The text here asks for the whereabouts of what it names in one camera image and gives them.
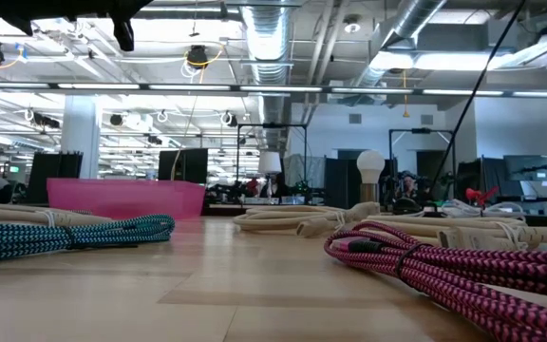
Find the lamp shade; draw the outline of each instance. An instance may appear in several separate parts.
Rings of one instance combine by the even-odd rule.
[[[282,172],[280,154],[278,152],[264,151],[258,158],[258,172],[272,174]]]
[[[379,176],[386,167],[386,159],[381,153],[369,150],[358,156],[358,170],[362,176],[362,184],[376,184]]]

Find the black frame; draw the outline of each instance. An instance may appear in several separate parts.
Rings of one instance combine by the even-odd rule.
[[[237,150],[236,150],[236,181],[239,181],[239,141],[240,130],[242,127],[262,127],[269,129],[281,129],[289,127],[301,127],[303,128],[303,180],[306,181],[308,178],[308,126],[306,124],[294,124],[294,123],[238,123],[237,124]]]
[[[394,146],[393,146],[393,134],[395,132],[405,132],[410,134],[431,134],[431,133],[447,133],[450,134],[451,137],[453,137],[453,131],[449,129],[429,129],[429,128],[412,128],[412,129],[390,129],[389,130],[389,160],[391,165],[390,175],[393,177],[398,174],[398,165],[397,160],[394,158]],[[456,179],[457,176],[457,165],[455,160],[455,141],[451,140],[451,159],[453,162],[453,180]],[[457,186],[453,187],[453,193],[457,191]]]

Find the vent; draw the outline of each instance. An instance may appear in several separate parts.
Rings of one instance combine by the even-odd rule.
[[[362,123],[362,114],[349,114],[349,123],[350,124],[361,124]]]
[[[422,115],[422,125],[433,125],[434,116],[433,115]]]

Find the braided cable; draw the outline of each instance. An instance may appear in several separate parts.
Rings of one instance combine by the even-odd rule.
[[[363,228],[384,231],[396,238],[359,231]],[[382,247],[376,253],[345,252],[331,247],[334,240],[348,237],[368,238]],[[547,341],[547,308],[482,285],[547,295],[547,252],[432,247],[375,222],[361,223],[353,231],[332,235],[324,249],[348,266],[399,277],[499,341]]]
[[[0,223],[0,259],[64,249],[167,241],[174,228],[174,220],[167,215],[71,227]]]

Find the teal braided cable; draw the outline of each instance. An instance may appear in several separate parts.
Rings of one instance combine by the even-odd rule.
[[[167,241],[175,228],[167,215],[72,227],[0,223],[0,260],[64,249]]]

